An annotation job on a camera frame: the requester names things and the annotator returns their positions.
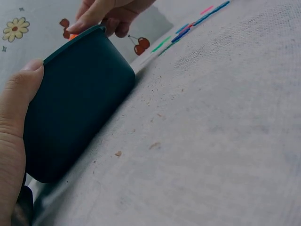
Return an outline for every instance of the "colored thread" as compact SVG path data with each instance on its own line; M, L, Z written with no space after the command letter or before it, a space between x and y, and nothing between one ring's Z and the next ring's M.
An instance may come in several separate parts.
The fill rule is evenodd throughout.
M181 27L179 30L177 30L176 34L182 31L184 28L186 28L189 24L186 24L185 26Z
M177 40L180 40L181 37L183 37L184 35L186 35L188 32L190 31L190 28L188 28L185 32L183 32L182 34L178 35L177 37L175 37L171 42L175 42Z
M179 33L179 35L180 35L180 34L183 34L187 29L190 29L193 25L194 25L194 22L191 23L190 25L188 25L187 27L185 27L185 29L184 29L183 31L181 31L181 32Z
M156 52L156 51L157 51L161 46L163 46L163 44L164 44L165 42L167 42L170 38L171 38L171 35L168 36L166 39L164 39L157 47L155 47L155 49L152 51L152 53L153 53L153 52Z
M174 44L176 44L179 41L179 39L173 43L170 43L169 46L167 46L158 56L162 55L166 50L168 50L170 47L172 47Z
M203 12L201 12L201 15L205 14L206 12L211 10L212 8L213 8L213 6L210 6L209 8L205 9Z
M205 19L207 19L209 16L211 16L213 13L216 13L217 11L219 11L220 9L224 8L226 5L228 5L230 3L230 1L224 2L223 4L221 4L220 6L216 7L212 12L206 14L205 16L203 16L202 18L200 18L199 20L197 20L193 26L198 25L199 23L201 23L202 21L204 21Z

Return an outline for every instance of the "green thread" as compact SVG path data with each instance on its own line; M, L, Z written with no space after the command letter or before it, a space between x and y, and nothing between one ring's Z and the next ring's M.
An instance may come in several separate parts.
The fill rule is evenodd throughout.
M153 51L152 51L152 53L153 52L156 52L161 46L163 46L163 44L165 43L165 42L167 42L169 39L171 38L171 35L170 36L168 36L166 39L164 39Z

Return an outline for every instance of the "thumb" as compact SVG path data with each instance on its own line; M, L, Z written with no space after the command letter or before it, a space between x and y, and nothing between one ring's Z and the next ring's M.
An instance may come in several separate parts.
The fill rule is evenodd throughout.
M91 26L97 25L114 8L114 5L115 0L95 0L91 6L83 1L79 9L79 13L82 15L75 24L67 28L67 31L71 34L79 34Z
M27 108L36 95L44 75L42 60L30 61L6 83L0 95L0 129L22 137Z

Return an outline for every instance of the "fingernail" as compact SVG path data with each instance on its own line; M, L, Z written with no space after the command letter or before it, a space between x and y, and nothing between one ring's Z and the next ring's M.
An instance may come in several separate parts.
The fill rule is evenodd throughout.
M28 62L27 65L25 65L24 68L22 68L22 70L36 71L42 66L43 61L41 59L35 59Z
M110 19L109 19L109 24L110 24L111 26L117 26L117 25L119 25L119 20L116 20L116 19L114 19L114 18L110 18Z
M83 26L81 21L77 21L75 24L72 24L70 27L67 28L67 31L72 32L75 30L80 29Z
M128 26L124 26L121 28L121 32L125 33L125 35L128 33L129 27Z

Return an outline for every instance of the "pink thread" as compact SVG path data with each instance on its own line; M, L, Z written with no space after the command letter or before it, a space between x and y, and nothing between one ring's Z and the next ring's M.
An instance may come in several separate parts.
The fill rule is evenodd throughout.
M208 9L205 9L203 12L201 12L201 15L203 15L204 13L208 12L209 10L211 10L213 8L213 6L210 6Z

